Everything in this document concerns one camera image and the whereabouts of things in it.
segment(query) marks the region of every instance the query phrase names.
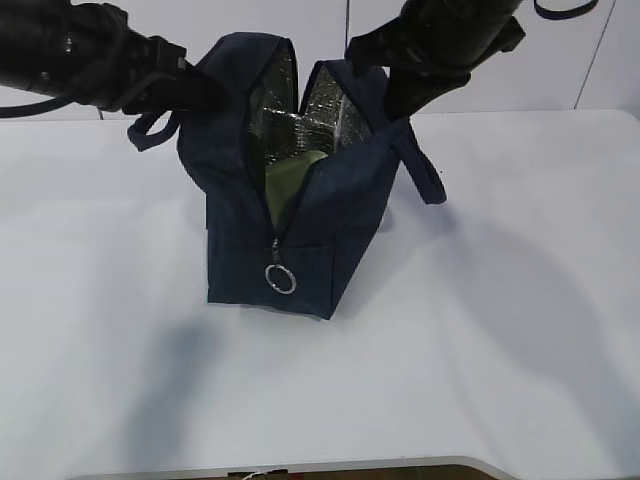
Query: green object inside bag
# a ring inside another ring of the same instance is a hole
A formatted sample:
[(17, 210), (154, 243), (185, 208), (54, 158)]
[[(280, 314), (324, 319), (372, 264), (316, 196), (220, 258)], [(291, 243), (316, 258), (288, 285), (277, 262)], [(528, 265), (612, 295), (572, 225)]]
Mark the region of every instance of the green object inside bag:
[(276, 230), (286, 225), (293, 201), (311, 166), (327, 156), (320, 150), (309, 150), (266, 167), (264, 191)]

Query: white wall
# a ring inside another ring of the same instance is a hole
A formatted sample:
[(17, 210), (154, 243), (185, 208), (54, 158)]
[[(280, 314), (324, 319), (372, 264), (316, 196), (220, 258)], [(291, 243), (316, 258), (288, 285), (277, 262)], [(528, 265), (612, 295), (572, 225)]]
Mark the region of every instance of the white wall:
[[(404, 0), (351, 0), (350, 34), (361, 35), (389, 21), (397, 16), (403, 3)], [(538, 17), (533, 1), (525, 0), (517, 17), (527, 38), (518, 49), (497, 55), (479, 67), (467, 87), (436, 100), (426, 111), (573, 109), (612, 3), (613, 0), (601, 0), (589, 15), (551, 22)]]
[(619, 108), (640, 118), (640, 1), (617, 0), (579, 108)]

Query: metal ring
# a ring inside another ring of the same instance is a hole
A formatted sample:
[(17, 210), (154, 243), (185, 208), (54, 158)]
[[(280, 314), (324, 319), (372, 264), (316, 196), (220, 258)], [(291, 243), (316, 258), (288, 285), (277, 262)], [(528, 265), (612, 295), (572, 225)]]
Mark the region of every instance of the metal ring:
[[(289, 290), (281, 289), (280, 287), (278, 287), (276, 282), (273, 281), (273, 279), (271, 278), (271, 274), (273, 273), (274, 270), (281, 271), (289, 278), (289, 281), (291, 281), (291, 288)], [(296, 280), (295, 275), (291, 273), (290, 270), (283, 267), (282, 265), (269, 265), (267, 269), (264, 271), (264, 276), (267, 279), (267, 282), (269, 283), (269, 285), (271, 285), (271, 288), (273, 288), (276, 292), (278, 292), (281, 295), (291, 295), (298, 288), (298, 281)]]

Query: insulated lunch bag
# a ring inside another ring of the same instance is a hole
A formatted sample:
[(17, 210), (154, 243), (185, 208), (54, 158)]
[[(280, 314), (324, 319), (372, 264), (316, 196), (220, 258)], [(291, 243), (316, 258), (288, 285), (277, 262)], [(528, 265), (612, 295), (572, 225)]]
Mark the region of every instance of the insulated lunch bag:
[(409, 119), (385, 114), (386, 74), (320, 61), (298, 106), (291, 42), (256, 33), (223, 37), (198, 68), (225, 87), (223, 105), (174, 112), (153, 135), (160, 115), (143, 115), (129, 137), (145, 150), (180, 130), (180, 160), (206, 194), (209, 302), (329, 319), (400, 161), (426, 204), (446, 199)]

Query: zipper pull ring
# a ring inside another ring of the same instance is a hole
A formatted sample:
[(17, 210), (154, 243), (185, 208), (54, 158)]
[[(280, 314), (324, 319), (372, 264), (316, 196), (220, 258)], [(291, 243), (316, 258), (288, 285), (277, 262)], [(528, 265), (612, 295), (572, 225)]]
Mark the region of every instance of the zipper pull ring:
[[(271, 253), (273, 255), (273, 265), (269, 265), (264, 271), (264, 276), (267, 279), (267, 283), (280, 295), (291, 295), (298, 289), (298, 281), (296, 280), (295, 275), (284, 265), (282, 265), (282, 258), (280, 257), (280, 240), (277, 238), (273, 241), (273, 245), (271, 246)], [(291, 282), (291, 287), (288, 290), (280, 288), (278, 284), (273, 280), (273, 274), (276, 271), (284, 274)]]

